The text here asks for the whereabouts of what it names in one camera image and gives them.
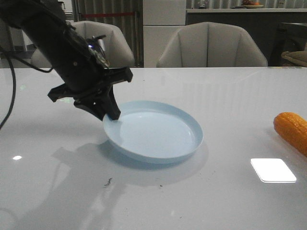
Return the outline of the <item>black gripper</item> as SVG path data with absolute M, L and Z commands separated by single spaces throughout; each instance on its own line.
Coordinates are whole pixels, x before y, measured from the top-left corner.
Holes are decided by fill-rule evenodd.
M 113 85 L 124 81 L 132 81 L 132 72 L 129 67 L 109 68 L 106 59 L 101 52 L 89 49 L 89 56 L 77 56 L 76 60 L 70 61 L 59 68 L 56 72 L 64 83 L 53 88 L 48 97 L 55 102 L 64 97 L 72 97 L 74 106 L 82 109 L 99 120 L 108 115 L 112 120 L 118 120 L 121 114 L 118 108 Z M 94 100 L 94 102 L 81 102 L 82 100 Z

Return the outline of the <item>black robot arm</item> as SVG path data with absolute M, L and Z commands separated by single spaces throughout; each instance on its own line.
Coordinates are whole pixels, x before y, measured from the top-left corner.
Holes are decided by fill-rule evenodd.
M 104 115 L 119 118 L 113 85 L 132 80 L 134 57 L 118 27 L 107 25 L 106 50 L 99 51 L 65 20 L 55 0 L 3 0 L 0 17 L 23 30 L 63 79 L 62 85 L 48 93 L 52 101 L 71 97 L 75 107 L 99 119 Z

